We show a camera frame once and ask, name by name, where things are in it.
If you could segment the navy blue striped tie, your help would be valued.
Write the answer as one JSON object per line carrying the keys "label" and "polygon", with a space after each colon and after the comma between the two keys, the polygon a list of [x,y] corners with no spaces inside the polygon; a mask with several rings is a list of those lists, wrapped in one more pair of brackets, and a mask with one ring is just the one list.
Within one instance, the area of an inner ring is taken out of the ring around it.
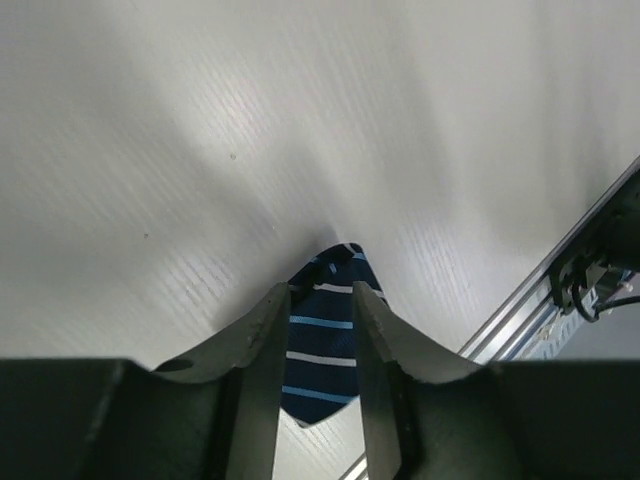
{"label": "navy blue striped tie", "polygon": [[332,246],[289,281],[286,366],[281,408],[302,428],[327,420],[359,396],[353,323],[353,284],[383,290],[355,243]]}

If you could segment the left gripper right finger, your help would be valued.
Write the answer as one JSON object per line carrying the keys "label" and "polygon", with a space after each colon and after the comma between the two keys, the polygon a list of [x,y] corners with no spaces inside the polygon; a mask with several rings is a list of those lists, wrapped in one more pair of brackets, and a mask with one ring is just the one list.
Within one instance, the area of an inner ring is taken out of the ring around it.
{"label": "left gripper right finger", "polygon": [[448,350],[353,288],[372,479],[635,479],[635,361],[492,361]]}

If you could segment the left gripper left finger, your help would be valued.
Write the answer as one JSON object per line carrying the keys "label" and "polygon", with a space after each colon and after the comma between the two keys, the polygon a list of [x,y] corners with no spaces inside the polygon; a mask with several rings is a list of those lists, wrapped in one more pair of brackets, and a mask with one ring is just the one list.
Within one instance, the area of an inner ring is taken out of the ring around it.
{"label": "left gripper left finger", "polygon": [[146,369],[118,358],[1,362],[5,479],[268,479],[290,293]]}

